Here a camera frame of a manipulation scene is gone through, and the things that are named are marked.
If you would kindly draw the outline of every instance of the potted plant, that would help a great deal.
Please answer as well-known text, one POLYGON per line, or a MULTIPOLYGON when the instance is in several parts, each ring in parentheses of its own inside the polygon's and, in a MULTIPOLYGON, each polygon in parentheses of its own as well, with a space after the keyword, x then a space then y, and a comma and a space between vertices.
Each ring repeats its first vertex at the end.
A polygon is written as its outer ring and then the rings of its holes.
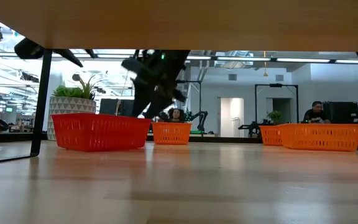
POLYGON ((281 111, 272 111, 267 114, 267 118, 273 121, 274 125, 278 125, 281 120, 282 113, 281 111))
POLYGON ((53 114, 68 113, 95 113, 96 102, 94 99, 94 85, 91 83, 94 75, 85 83, 80 75, 74 74, 73 80, 81 83, 82 88, 68 88, 60 85, 50 97, 48 116, 48 140, 56 141, 55 128, 53 127, 53 114))

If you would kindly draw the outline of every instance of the red basket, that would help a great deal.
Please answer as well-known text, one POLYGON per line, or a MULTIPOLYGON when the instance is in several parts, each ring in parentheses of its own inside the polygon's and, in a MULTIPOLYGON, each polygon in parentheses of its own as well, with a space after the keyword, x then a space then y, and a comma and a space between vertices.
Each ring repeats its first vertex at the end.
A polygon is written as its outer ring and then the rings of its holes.
POLYGON ((105 114, 53 114, 56 141, 66 149, 96 152, 143 147, 149 119, 105 114))
POLYGON ((191 123, 153 123, 153 137, 156 144, 188 144, 191 123))
POLYGON ((282 146, 280 128, 278 126, 259 126, 262 140, 266 146, 282 146))

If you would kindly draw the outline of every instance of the black frame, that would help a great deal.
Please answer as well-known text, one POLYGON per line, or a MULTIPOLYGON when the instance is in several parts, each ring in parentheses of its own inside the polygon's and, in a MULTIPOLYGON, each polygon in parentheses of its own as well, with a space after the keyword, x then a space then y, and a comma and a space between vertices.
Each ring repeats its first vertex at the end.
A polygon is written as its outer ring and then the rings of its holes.
MULTIPOLYGON (((37 110, 35 112, 34 132, 31 142, 30 154, 28 156, 19 156, 19 157, 10 157, 6 159, 1 159, 0 162, 13 161, 17 159, 26 159, 26 158, 36 157, 39 155, 41 140, 42 140, 42 126, 44 123, 45 105, 47 102, 47 90, 48 90, 51 62, 52 62, 52 51, 50 49, 45 49, 44 57, 42 60, 40 88, 39 88, 39 95, 38 95, 38 102, 37 102, 37 110)), ((200 84, 200 110, 201 110, 201 82, 200 81, 194 81, 194 82, 198 82, 200 84)), ((255 105, 257 103, 257 96, 256 96, 257 86, 262 86, 262 85, 255 85, 255 105)), ((296 111, 297 111, 297 120, 299 121, 298 85, 282 85, 282 86, 295 86, 296 88, 296 111)), ((257 107, 255 107, 255 120, 257 121, 257 107)))
POLYGON ((298 85, 284 85, 279 84, 279 86, 275 86, 278 84, 255 84, 255 122, 258 123, 258 97, 257 97, 257 89, 258 86, 269 86, 270 88, 282 88, 283 86, 293 86, 295 87, 295 95, 296 95, 296 122, 299 123, 299 95, 298 95, 298 85))
POLYGON ((49 84, 50 65, 52 63, 52 50, 45 49, 42 59, 42 69, 40 77, 40 88, 38 92, 37 109, 35 111, 34 129, 31 141, 31 150, 28 156, 16 156, 0 159, 0 162, 13 161, 36 157, 40 154, 42 140, 42 126, 44 125, 45 105, 47 104, 47 92, 49 84))

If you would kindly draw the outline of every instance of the pole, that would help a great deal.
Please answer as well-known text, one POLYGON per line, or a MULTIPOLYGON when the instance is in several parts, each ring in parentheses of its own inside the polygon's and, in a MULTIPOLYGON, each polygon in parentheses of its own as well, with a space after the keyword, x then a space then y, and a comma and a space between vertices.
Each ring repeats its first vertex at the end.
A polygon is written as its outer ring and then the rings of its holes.
POLYGON ((258 123, 258 99, 257 99, 257 92, 256 89, 258 84, 255 84, 255 122, 258 123))
POLYGON ((42 126, 44 124, 45 105, 47 103, 47 92, 50 74, 50 64, 52 62, 52 50, 44 50, 44 58, 42 60, 40 88, 38 91, 37 109, 35 111, 35 121, 33 138, 31 141, 31 156, 38 156, 41 147, 42 126))
MULTIPOLYGON (((198 99, 198 112, 200 112, 201 111, 201 82, 198 82, 198 84, 200 85, 200 90, 199 90, 199 92, 198 92, 198 97, 199 97, 199 99, 198 99)), ((199 116, 198 117, 198 125, 200 125, 201 124, 201 116, 199 116)), ((204 132, 202 131, 201 132, 201 137, 204 137, 204 132)))
POLYGON ((295 86, 296 91, 296 122, 299 123, 299 96, 298 96, 298 85, 295 86))

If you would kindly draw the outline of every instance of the person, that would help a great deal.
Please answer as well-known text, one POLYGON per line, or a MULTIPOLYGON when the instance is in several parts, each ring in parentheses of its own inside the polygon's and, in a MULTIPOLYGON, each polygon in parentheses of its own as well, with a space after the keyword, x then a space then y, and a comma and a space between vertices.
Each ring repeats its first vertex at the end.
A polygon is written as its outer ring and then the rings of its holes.
POLYGON ((170 109, 168 111, 169 114, 169 122, 180 122, 183 123, 183 117, 185 115, 185 112, 181 109, 170 109))
POLYGON ((314 101, 311 105, 312 109, 306 111, 304 121, 308 123, 331 123, 323 111, 323 103, 320 101, 314 101))

